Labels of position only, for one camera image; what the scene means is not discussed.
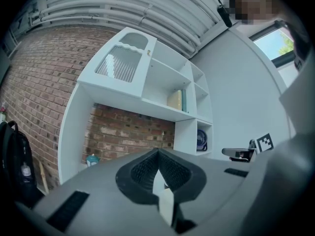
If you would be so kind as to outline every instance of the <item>sky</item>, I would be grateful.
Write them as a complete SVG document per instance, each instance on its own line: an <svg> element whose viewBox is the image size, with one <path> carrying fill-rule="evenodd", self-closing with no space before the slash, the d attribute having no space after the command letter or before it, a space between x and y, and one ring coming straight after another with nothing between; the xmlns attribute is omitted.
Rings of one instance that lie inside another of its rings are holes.
<svg viewBox="0 0 315 236"><path fill-rule="evenodd" d="M280 33L280 30L275 30L254 42L270 60L279 57L279 49L285 46Z"/></svg>

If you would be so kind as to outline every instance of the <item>white wall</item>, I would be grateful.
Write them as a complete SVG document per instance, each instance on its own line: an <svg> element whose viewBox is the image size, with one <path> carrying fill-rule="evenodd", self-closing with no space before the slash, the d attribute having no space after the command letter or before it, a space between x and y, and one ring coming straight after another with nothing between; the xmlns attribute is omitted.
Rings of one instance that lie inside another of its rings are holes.
<svg viewBox="0 0 315 236"><path fill-rule="evenodd" d="M251 37L254 34L260 32L261 30L271 26L274 24L274 21L266 22L263 24L257 24L257 25L244 25L244 24L238 24L236 26L236 30L244 34L246 37Z"/></svg>
<svg viewBox="0 0 315 236"><path fill-rule="evenodd" d="M297 71L293 61L288 64L285 64L284 66L279 67L278 71L287 88L293 83L293 81L299 75L299 72Z"/></svg>
<svg viewBox="0 0 315 236"><path fill-rule="evenodd" d="M270 132L274 144L290 137L279 96L285 84L275 66L248 38L226 31L191 60L206 75L213 111L213 159L223 148L246 148Z"/></svg>

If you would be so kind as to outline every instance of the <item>window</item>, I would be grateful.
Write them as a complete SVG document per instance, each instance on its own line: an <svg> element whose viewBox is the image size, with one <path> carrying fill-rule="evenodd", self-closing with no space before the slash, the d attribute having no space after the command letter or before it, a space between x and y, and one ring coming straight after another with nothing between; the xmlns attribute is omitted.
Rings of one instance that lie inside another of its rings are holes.
<svg viewBox="0 0 315 236"><path fill-rule="evenodd" d="M250 39L266 54L276 68L294 60L293 38L283 22L275 23Z"/></svg>

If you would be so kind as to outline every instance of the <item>black vent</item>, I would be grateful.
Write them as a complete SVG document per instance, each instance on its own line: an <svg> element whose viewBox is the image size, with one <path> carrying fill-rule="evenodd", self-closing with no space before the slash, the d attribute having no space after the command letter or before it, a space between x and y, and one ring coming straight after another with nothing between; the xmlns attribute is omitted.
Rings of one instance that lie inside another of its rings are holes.
<svg viewBox="0 0 315 236"><path fill-rule="evenodd" d="M235 176L239 176L239 177L246 177L248 174L248 171L241 171L241 170L236 170L232 168L228 168L224 172L235 175Z"/></svg>
<svg viewBox="0 0 315 236"><path fill-rule="evenodd" d="M47 220L47 223L61 232L65 232L78 213L89 194L75 191L58 210Z"/></svg>

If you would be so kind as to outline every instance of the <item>blue object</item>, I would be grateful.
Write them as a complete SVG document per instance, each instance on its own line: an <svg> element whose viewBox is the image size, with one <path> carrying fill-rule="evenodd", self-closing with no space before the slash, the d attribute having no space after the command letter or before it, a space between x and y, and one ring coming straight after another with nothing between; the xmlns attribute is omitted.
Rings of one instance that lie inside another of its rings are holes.
<svg viewBox="0 0 315 236"><path fill-rule="evenodd" d="M100 159L99 159L97 156L94 156L94 154L89 155L89 156L87 157L87 164L88 164L88 167L90 167L90 166L92 166L92 165L94 165L94 164L99 163L99 160L100 160Z"/></svg>
<svg viewBox="0 0 315 236"><path fill-rule="evenodd" d="M182 89L182 111L187 112L186 89Z"/></svg>
<svg viewBox="0 0 315 236"><path fill-rule="evenodd" d="M207 134L201 130L197 130L197 149L203 149L207 143Z"/></svg>

